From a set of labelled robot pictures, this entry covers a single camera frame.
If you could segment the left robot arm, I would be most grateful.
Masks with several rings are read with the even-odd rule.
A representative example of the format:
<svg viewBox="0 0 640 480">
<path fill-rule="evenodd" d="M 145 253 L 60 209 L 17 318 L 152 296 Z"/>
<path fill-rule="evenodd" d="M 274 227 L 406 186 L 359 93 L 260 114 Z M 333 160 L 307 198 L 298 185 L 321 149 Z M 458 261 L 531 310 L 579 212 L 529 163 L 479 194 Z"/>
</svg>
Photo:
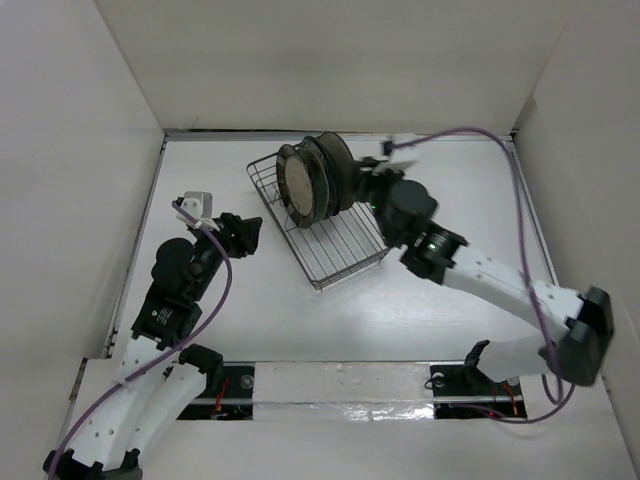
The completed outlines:
<svg viewBox="0 0 640 480">
<path fill-rule="evenodd" d="M 195 239 L 172 238 L 158 248 L 113 383 L 49 453 L 43 468 L 51 479 L 142 478 L 187 405 L 226 389 L 222 355 L 194 341 L 212 321 L 199 302 L 219 268 L 256 252 L 262 220 L 179 217 Z"/>
</svg>

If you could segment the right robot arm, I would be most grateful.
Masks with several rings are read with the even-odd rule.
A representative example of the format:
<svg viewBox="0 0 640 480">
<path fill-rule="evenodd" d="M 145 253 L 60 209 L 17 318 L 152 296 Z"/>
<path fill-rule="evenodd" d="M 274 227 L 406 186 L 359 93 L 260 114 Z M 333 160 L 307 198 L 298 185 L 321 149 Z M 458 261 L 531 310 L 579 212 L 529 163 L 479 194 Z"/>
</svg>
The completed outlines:
<svg viewBox="0 0 640 480">
<path fill-rule="evenodd" d="M 511 377 L 547 373 L 593 385 L 614 335 L 609 294 L 527 280 L 523 271 L 469 247 L 433 221 L 437 201 L 404 176 L 412 164 L 373 157 L 355 164 L 354 197 L 371 206 L 384 243 L 404 250 L 400 261 L 417 277 L 480 298 L 537 330 L 512 341 L 477 342 L 461 371 L 465 387 L 484 393 Z"/>
</svg>

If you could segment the dark striped rim plate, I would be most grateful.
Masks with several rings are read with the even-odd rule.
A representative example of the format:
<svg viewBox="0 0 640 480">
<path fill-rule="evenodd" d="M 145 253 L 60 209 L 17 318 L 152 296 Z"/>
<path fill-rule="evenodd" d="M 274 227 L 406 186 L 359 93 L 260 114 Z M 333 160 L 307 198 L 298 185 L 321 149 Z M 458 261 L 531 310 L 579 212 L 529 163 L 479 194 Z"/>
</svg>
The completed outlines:
<svg viewBox="0 0 640 480">
<path fill-rule="evenodd" d="M 277 152 L 276 177 L 280 199 L 289 217 L 300 228 L 309 228 L 315 215 L 315 196 L 310 160 L 294 146 L 284 144 Z"/>
</svg>

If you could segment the blue floral plate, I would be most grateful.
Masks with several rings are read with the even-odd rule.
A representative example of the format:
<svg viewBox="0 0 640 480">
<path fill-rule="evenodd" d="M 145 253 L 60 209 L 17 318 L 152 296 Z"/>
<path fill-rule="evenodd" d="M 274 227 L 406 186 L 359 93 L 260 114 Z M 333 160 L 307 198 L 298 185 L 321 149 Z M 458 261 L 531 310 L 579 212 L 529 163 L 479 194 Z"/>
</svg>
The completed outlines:
<svg viewBox="0 0 640 480">
<path fill-rule="evenodd" d="M 334 168 L 334 162 L 328 150 L 322 144 L 320 144 L 320 151 L 324 156 L 324 171 L 329 188 L 329 199 L 324 218 L 329 219 L 330 217 L 337 215 L 340 211 L 339 186 L 336 176 L 336 170 Z"/>
</svg>

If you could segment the grey tree pattern plate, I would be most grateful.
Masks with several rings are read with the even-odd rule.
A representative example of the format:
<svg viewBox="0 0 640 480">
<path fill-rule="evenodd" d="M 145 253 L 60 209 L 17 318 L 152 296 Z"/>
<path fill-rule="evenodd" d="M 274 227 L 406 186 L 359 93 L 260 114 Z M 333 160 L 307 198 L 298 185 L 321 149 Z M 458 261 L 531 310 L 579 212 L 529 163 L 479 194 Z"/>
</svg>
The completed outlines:
<svg viewBox="0 0 640 480">
<path fill-rule="evenodd" d="M 333 161 L 340 180 L 340 210 L 348 210 L 354 203 L 358 165 L 346 142 L 335 132 L 324 132 L 319 142 Z"/>
</svg>

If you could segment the green flower plate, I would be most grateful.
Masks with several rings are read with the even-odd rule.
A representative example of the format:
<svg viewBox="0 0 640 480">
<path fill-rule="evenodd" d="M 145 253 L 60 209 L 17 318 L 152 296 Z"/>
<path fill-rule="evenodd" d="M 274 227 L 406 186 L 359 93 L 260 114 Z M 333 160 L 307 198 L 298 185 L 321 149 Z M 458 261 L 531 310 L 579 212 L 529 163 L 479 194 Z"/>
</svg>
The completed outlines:
<svg viewBox="0 0 640 480">
<path fill-rule="evenodd" d="M 308 177 L 308 185 L 301 194 L 305 202 L 311 205 L 309 222 L 318 223 L 327 215 L 331 200 L 325 155 L 321 152 L 319 143 L 311 136 L 306 136 L 302 140 L 298 146 L 298 152 L 307 169 Z"/>
</svg>

